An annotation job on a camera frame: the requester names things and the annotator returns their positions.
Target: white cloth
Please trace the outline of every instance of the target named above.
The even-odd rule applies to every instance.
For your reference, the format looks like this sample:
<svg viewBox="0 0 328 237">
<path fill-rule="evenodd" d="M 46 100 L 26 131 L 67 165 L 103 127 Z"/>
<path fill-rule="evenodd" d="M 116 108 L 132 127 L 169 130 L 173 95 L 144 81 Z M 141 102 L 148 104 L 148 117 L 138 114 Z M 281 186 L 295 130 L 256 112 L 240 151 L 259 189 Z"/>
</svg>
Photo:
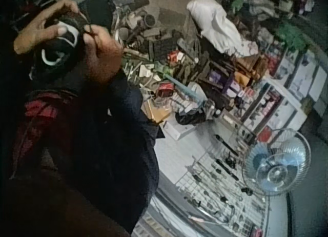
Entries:
<svg viewBox="0 0 328 237">
<path fill-rule="evenodd" d="M 202 30 L 201 35 L 219 52 L 236 57 L 258 53 L 256 43 L 241 38 L 236 26 L 227 19 L 227 13 L 215 0 L 192 0 L 187 9 Z"/>
</svg>

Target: electric fan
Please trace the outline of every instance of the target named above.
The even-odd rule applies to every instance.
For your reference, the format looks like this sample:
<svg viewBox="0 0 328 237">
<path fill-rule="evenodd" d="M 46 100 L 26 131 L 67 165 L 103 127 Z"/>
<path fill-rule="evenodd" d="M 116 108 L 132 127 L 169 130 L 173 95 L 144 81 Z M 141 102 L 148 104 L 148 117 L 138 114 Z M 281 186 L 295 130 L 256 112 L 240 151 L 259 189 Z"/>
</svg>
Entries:
<svg viewBox="0 0 328 237">
<path fill-rule="evenodd" d="M 304 136 L 293 129 L 274 130 L 271 137 L 270 142 L 258 142 L 244 158 L 242 176 L 255 193 L 277 196 L 305 178 L 311 150 Z"/>
</svg>

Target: wire rack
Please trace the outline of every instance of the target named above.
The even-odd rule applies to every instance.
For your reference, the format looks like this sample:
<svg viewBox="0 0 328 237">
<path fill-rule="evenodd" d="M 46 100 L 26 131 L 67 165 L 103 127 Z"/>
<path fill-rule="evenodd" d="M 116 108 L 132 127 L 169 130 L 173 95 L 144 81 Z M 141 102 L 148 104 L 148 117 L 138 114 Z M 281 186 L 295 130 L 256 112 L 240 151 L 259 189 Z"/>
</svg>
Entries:
<svg viewBox="0 0 328 237">
<path fill-rule="evenodd" d="M 236 159 L 235 170 L 225 162 L 228 156 Z M 217 164 L 217 159 L 239 181 Z M 261 196 L 248 196 L 241 192 L 241 188 L 246 187 L 242 181 L 242 160 L 231 154 L 225 144 L 216 141 L 199 160 L 187 166 L 187 173 L 176 183 L 176 187 L 190 204 L 199 209 L 200 215 L 205 211 L 205 215 L 211 215 L 217 222 L 222 222 L 222 227 L 234 236 L 248 237 L 256 230 L 266 229 L 269 201 Z"/>
</svg>

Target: person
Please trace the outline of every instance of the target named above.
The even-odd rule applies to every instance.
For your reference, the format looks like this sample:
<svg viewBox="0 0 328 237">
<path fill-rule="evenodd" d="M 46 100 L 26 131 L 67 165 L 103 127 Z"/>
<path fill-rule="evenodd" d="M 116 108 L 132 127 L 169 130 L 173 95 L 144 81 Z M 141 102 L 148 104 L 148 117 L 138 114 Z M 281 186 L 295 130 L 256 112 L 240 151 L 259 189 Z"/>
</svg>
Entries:
<svg viewBox="0 0 328 237">
<path fill-rule="evenodd" d="M 31 87 L 33 49 L 67 31 L 45 22 L 80 8 L 62 0 L 13 40 L 0 39 L 0 230 L 8 236 L 127 236 L 158 186 L 158 127 L 105 27 L 85 26 L 85 58 L 66 74 L 83 72 L 81 87 Z"/>
</svg>

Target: hand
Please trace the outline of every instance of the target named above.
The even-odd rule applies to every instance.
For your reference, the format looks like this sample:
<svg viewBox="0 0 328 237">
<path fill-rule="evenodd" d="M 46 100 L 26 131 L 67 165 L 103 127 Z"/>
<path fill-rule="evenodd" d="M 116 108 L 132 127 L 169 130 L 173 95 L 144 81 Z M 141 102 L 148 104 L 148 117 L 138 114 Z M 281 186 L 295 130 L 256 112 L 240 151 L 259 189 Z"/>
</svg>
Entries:
<svg viewBox="0 0 328 237">
<path fill-rule="evenodd" d="M 31 51 L 38 44 L 61 36 L 67 32 L 63 26 L 53 25 L 45 28 L 47 19 L 54 14 L 72 11 L 78 13 L 77 3 L 71 0 L 61 0 L 48 9 L 42 11 L 26 28 L 24 28 L 14 41 L 14 50 L 20 54 Z"/>
<path fill-rule="evenodd" d="M 121 45 L 112 39 L 106 28 L 97 25 L 86 25 L 85 30 L 93 36 L 84 34 L 86 60 L 90 79 L 107 83 L 120 69 L 123 50 Z"/>
</svg>

